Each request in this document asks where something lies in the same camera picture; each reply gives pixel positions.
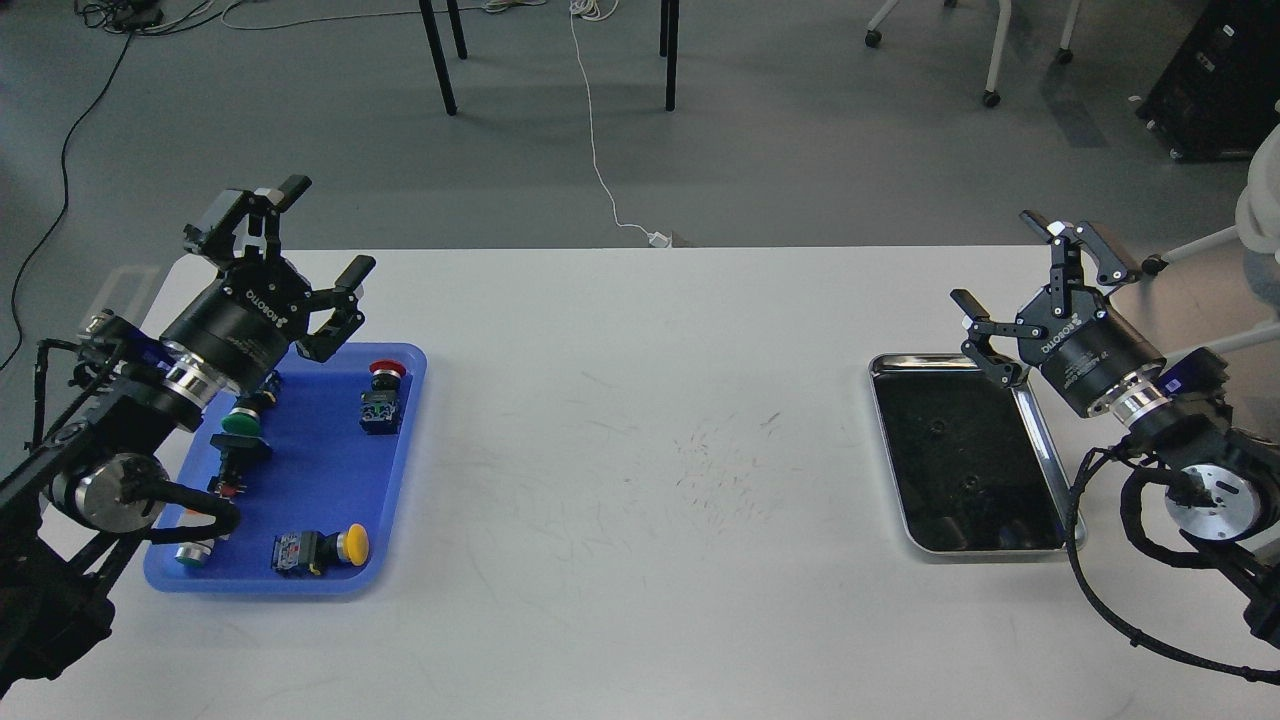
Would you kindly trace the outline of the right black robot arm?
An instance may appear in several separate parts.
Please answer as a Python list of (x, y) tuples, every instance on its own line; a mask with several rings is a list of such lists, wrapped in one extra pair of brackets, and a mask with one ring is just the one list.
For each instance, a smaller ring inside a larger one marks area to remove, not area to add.
[(1083, 222), (1021, 220), (1050, 246), (1050, 277), (1011, 322), (992, 319), (966, 290), (952, 301), (966, 315), (961, 351), (995, 384), (1011, 389), (1037, 370), (1083, 418), (1114, 415), (1126, 434), (1093, 448), (1069, 489), (1066, 532), (1108, 462), (1129, 469), (1119, 516), (1129, 543), (1170, 568), (1215, 570), (1247, 600), (1254, 638), (1277, 643), (1277, 564), (1245, 541), (1277, 525), (1277, 445), (1236, 427), (1225, 398), (1226, 361), (1196, 348), (1166, 357), (1112, 306), (1108, 288), (1138, 282), (1155, 261), (1137, 261)]

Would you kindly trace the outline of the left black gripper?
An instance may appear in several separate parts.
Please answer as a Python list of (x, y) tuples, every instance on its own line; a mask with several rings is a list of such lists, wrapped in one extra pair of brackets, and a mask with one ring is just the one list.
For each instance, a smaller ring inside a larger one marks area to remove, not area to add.
[[(196, 224), (184, 227), (183, 247), (219, 269), (160, 334), (174, 352), (192, 354), (228, 384), (255, 389), (294, 342), (297, 354), (328, 361), (364, 324), (358, 291), (376, 260), (357, 255), (328, 290), (312, 290), (282, 256), (280, 219), (312, 184), (289, 176), (278, 188), (225, 190)], [(314, 313), (332, 310), (315, 332)]]

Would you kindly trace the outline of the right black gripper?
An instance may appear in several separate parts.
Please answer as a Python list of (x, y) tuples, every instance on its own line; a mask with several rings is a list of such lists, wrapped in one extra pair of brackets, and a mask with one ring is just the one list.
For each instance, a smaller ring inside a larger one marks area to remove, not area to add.
[(1100, 292), (1138, 282), (1140, 263), (1089, 222), (1050, 222), (1029, 210), (1019, 218), (1051, 247), (1050, 281), (1018, 313), (1018, 323), (992, 322), (968, 290), (952, 290), (950, 299), (968, 319), (961, 352), (991, 382), (1014, 388), (1025, 383), (1028, 370), (996, 352), (992, 338), (1018, 338), (1020, 359), (1039, 369), (1078, 416), (1097, 416), (1128, 377), (1151, 378), (1166, 365), (1166, 357)]

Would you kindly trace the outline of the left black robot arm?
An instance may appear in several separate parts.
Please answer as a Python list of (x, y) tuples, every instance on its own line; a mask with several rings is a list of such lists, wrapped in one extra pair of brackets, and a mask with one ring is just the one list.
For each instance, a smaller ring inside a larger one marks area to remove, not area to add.
[(316, 290), (283, 256), (282, 215), (310, 186), (221, 192), (184, 229), (215, 281), (159, 337), (102, 310), (70, 345), (79, 395), (50, 425), (36, 402), (29, 454), (3, 480), (4, 689), (59, 676), (110, 635), (109, 592), (141, 544), (239, 525), (230, 501), (169, 477), (156, 456), (169, 434), (196, 430), (223, 391), (262, 389), (291, 350), (325, 363), (364, 324), (372, 258)]

